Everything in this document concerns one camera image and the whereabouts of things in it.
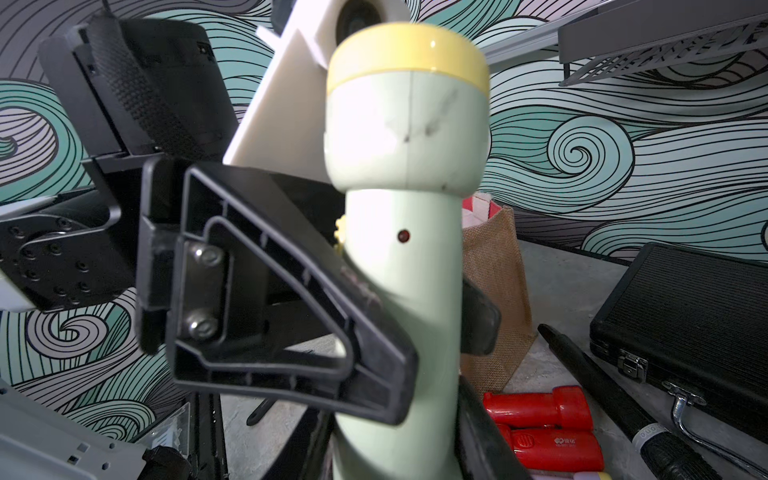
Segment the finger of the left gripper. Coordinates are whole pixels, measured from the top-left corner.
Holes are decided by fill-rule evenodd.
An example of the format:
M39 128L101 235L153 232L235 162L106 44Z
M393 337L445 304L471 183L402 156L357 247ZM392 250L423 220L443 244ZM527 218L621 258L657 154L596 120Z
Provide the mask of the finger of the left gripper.
M186 388L397 425L418 355L331 244L332 186L198 164L184 177L165 351Z

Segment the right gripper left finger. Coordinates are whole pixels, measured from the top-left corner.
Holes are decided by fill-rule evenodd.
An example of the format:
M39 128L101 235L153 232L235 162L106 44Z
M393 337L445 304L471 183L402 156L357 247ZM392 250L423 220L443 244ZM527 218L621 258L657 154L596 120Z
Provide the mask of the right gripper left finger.
M262 480L333 478L334 414L308 407Z

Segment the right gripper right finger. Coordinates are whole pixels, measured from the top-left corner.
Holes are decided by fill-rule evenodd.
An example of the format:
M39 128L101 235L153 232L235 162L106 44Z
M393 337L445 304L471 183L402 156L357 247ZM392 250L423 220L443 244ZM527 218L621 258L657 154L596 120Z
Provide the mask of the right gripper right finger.
M458 383L455 454L463 479L531 478L464 376L459 377Z

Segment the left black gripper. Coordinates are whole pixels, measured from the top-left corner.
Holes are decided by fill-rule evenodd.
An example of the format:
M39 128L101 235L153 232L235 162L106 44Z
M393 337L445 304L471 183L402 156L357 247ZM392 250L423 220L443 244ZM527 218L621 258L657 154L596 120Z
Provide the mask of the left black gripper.
M55 313L133 287L138 342L155 353L174 290L179 158L221 161L238 126L211 41L194 23L97 14L42 41L38 60L93 184L1 215L1 308Z

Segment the red jute tote bag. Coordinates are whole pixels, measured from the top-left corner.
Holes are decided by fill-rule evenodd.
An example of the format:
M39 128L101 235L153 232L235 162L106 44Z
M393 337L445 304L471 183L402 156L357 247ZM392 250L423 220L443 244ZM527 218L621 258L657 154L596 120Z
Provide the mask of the red jute tote bag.
M464 274L501 318L491 353L464 354L460 371L480 395L501 392L536 338L514 211L477 192L463 201L462 214Z

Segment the green flashlight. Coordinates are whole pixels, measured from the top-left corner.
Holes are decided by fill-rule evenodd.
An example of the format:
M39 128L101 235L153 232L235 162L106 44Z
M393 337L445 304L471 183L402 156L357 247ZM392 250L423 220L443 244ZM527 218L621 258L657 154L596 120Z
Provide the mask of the green flashlight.
M466 37L382 23L344 40L327 78L325 164L345 196L343 251L418 351L398 426L337 417L338 479L457 479L462 203L489 152L489 69Z

